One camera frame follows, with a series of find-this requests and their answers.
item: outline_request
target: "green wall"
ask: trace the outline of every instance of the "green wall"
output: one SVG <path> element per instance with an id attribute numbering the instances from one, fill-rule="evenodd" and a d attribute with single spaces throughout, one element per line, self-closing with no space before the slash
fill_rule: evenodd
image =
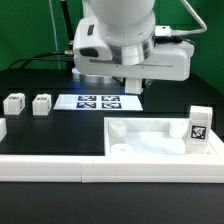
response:
<path id="1" fill-rule="evenodd" d="M 67 0 L 73 27 L 82 17 L 81 0 Z M 208 31 L 190 37 L 199 51 L 192 58 L 191 71 L 224 94 L 224 1 L 189 0 L 206 21 Z M 59 0 L 52 0 L 59 49 L 68 47 Z M 174 29 L 195 29 L 197 23 L 183 8 L 180 0 L 156 0 L 157 24 Z M 55 51 L 49 1 L 0 1 L 0 70 L 11 62 L 37 54 Z M 55 62 L 33 62 L 31 68 L 58 68 Z"/>

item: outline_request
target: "white cube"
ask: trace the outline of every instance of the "white cube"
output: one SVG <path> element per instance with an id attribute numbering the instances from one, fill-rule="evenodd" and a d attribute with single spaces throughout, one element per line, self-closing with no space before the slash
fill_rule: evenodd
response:
<path id="1" fill-rule="evenodd" d="M 186 144 L 188 153 L 207 153 L 211 124 L 211 107 L 191 107 Z"/>
<path id="2" fill-rule="evenodd" d="M 47 116 L 51 109 L 51 95 L 38 94 L 33 103 L 33 115 Z"/>
<path id="3" fill-rule="evenodd" d="M 7 131 L 6 131 L 5 118 L 0 118 L 0 142 L 6 136 L 6 134 L 7 134 Z"/>
<path id="4" fill-rule="evenodd" d="M 22 93 L 10 94 L 4 101 L 5 115 L 19 115 L 25 107 L 25 95 Z"/>

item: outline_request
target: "black and white pattern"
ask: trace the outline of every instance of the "black and white pattern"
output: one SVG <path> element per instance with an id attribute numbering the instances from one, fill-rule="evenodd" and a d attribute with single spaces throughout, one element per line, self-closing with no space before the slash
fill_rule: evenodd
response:
<path id="1" fill-rule="evenodd" d="M 38 97 L 37 100 L 47 100 L 47 97 Z"/>
<path id="2" fill-rule="evenodd" d="M 122 109 L 121 103 L 102 103 L 103 109 Z"/>
<path id="3" fill-rule="evenodd" d="M 191 138 L 205 140 L 207 127 L 192 125 Z"/>
<path id="4" fill-rule="evenodd" d="M 119 96 L 102 96 L 102 101 L 120 101 Z"/>
<path id="5" fill-rule="evenodd" d="M 96 96 L 79 96 L 78 101 L 96 101 Z"/>
<path id="6" fill-rule="evenodd" d="M 96 103 L 91 103 L 91 102 L 81 103 L 81 102 L 78 102 L 76 108 L 86 108 L 86 109 L 96 108 Z"/>

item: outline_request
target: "black table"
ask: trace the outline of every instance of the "black table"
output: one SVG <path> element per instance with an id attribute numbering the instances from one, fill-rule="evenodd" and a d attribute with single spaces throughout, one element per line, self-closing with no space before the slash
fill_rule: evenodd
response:
<path id="1" fill-rule="evenodd" d="M 26 108 L 4 116 L 3 100 L 22 92 Z M 190 105 L 213 107 L 212 129 L 224 140 L 224 97 L 196 75 L 184 82 L 154 81 L 139 96 L 143 112 L 54 111 L 32 116 L 37 94 L 124 94 L 118 84 L 94 85 L 56 70 L 0 73 L 0 117 L 8 134 L 0 153 L 103 155 L 103 118 L 188 117 Z M 0 183 L 0 223 L 224 223 L 223 184 Z"/>

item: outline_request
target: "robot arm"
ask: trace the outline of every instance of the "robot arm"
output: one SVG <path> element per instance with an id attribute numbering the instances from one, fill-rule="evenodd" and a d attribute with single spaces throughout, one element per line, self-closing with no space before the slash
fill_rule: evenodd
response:
<path id="1" fill-rule="evenodd" d="M 206 26 L 186 0 L 181 0 L 202 26 L 172 31 L 156 26 L 154 0 L 83 0 L 84 16 L 75 40 L 75 63 L 83 74 L 125 77 L 125 92 L 140 94 L 142 79 L 185 80 L 194 46 L 157 40 L 204 32 Z"/>

